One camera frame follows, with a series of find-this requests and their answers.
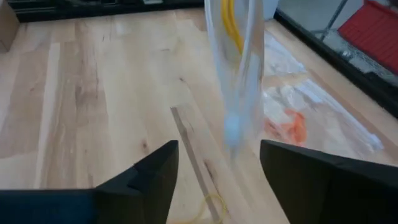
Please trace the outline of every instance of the red tray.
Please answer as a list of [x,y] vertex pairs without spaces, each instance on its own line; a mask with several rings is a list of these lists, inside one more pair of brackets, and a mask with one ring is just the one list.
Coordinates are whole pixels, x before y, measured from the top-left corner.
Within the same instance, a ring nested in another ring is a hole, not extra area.
[[374,1],[364,1],[339,29],[349,43],[398,75],[398,14]]

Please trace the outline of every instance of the wooden tabletop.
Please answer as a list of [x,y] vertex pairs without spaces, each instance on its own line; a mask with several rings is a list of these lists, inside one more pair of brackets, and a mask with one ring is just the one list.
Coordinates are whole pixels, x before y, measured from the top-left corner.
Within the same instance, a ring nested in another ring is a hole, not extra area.
[[[225,151],[205,24],[201,9],[21,24],[0,55],[0,188],[94,187],[177,139],[169,223],[193,218],[207,194],[225,201],[224,223],[288,223],[261,169],[262,136],[235,160]],[[266,30],[382,141],[361,159],[397,164],[398,122],[280,24]],[[200,223],[220,215],[214,199]]]

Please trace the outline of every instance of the cardboard box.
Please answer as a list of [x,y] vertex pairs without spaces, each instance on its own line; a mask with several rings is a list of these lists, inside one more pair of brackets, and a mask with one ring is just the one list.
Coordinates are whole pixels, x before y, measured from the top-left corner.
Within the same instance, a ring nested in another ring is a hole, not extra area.
[[6,0],[0,0],[0,53],[11,48],[19,27],[19,21]]

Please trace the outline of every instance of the black frame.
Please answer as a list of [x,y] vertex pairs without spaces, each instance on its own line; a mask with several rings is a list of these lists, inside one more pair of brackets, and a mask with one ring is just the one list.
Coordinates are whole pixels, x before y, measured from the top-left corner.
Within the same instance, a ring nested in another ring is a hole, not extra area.
[[128,2],[115,0],[114,3],[98,3],[87,6],[72,6],[65,0],[54,1],[56,4],[50,4],[47,1],[16,1],[9,4],[15,10],[20,22],[52,21],[204,6],[204,0],[164,0],[164,3],[161,4],[144,4],[142,0]]

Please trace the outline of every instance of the transparent plastic sheet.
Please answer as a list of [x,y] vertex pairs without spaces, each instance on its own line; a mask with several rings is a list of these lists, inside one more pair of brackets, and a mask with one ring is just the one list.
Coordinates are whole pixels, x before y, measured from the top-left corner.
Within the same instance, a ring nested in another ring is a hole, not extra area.
[[347,157],[383,149],[380,139],[310,78],[265,87],[264,130],[268,137]]
[[[229,19],[225,19],[225,4],[232,4]],[[224,141],[233,154],[243,141],[244,130],[261,130],[262,9],[262,0],[205,0],[208,35],[226,111]],[[231,34],[231,27],[239,35]]]
[[264,33],[264,75],[289,75],[307,72],[304,65],[268,32]]

